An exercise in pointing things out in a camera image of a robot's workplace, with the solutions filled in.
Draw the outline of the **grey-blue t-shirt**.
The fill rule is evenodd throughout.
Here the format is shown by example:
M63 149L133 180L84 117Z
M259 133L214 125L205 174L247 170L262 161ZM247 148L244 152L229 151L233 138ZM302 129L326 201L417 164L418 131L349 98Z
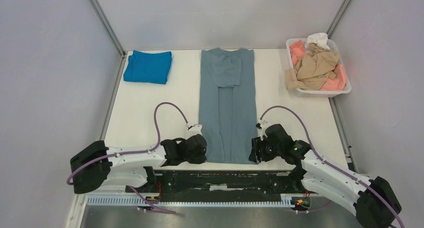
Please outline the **grey-blue t-shirt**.
M256 121L254 51L203 50L198 122L207 142L207 161L250 164Z

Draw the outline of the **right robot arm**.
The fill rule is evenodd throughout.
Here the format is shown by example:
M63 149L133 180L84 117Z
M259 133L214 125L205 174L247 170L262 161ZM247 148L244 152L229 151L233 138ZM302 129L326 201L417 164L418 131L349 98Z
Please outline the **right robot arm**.
M305 189L328 198L352 213L362 227L390 227L402 211L387 180L370 179L334 163L309 143L293 140L280 124L266 128L251 144L251 161L281 157L294 165L288 175L293 191Z

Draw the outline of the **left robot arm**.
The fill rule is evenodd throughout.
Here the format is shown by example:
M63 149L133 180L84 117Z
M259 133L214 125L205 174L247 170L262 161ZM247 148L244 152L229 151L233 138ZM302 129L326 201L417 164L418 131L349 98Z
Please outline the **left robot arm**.
M207 142L200 134L188 139L166 139L157 147L107 147L95 141L70 159L71 175L67 184L76 194L85 194L103 186L132 186L151 192L156 188L154 170L181 163L206 161Z

